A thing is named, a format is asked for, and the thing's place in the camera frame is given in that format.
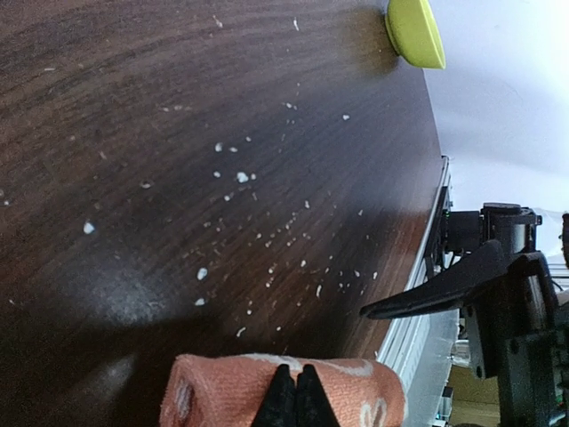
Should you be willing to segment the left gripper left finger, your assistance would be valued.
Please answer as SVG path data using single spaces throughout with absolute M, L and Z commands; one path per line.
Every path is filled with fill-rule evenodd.
M 296 386 L 288 365 L 279 365 L 252 421 L 252 427 L 296 425 Z

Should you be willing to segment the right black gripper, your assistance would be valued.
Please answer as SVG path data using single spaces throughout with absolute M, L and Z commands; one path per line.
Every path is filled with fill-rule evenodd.
M 507 268 L 489 240 L 424 284 L 368 304 L 369 319 L 420 316 L 463 307 L 472 370 L 498 383 L 501 426 L 568 424 L 568 306 L 559 302 L 540 252 Z

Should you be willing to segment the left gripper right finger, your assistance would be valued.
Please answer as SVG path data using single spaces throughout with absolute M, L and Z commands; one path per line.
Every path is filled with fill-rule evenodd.
M 297 376 L 295 413 L 299 427 L 340 426 L 313 365 L 305 365 Z

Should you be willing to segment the orange rabbit pattern towel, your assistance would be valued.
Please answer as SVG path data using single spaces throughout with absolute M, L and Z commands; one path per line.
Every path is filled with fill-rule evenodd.
M 162 426 L 249 426 L 281 365 L 297 377 L 316 369 L 341 426 L 400 426 L 407 403 L 398 375 L 367 359 L 301 359 L 244 354 L 210 359 L 180 355 L 174 361 L 159 416 Z

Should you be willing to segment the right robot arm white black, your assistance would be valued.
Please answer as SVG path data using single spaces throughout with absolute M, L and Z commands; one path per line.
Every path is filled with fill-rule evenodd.
M 446 213 L 443 250 L 461 251 L 460 260 L 360 310 L 369 319 L 460 310 L 473 374 L 498 380 L 502 426 L 568 424 L 568 297 L 536 248 L 540 225 L 520 205 Z

